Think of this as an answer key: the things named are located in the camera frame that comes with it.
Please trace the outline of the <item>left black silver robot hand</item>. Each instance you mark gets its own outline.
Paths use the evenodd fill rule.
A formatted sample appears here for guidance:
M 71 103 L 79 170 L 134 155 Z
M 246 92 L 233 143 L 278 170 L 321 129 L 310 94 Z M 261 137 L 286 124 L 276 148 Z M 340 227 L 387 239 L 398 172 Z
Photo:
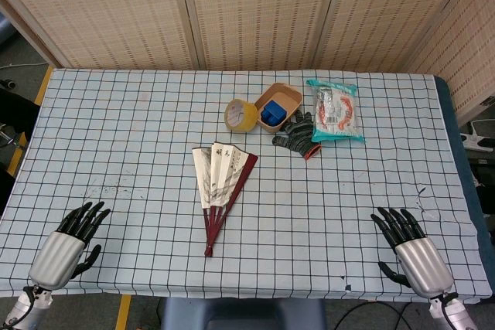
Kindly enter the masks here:
M 84 261 L 80 257 L 111 212 L 102 209 L 103 206 L 103 201 L 87 202 L 64 216 L 33 261 L 29 278 L 34 285 L 56 291 L 94 265 L 101 253 L 100 244 L 94 246 Z

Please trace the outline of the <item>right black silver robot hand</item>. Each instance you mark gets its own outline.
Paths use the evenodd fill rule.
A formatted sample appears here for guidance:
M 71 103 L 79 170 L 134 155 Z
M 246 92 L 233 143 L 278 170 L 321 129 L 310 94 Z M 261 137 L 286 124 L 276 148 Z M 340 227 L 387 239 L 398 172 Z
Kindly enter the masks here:
M 422 298 L 446 294 L 454 285 L 452 273 L 417 219 L 406 209 L 380 207 L 378 212 L 370 217 L 383 233 L 402 269 L 401 273 L 395 272 L 380 261 L 381 272 Z

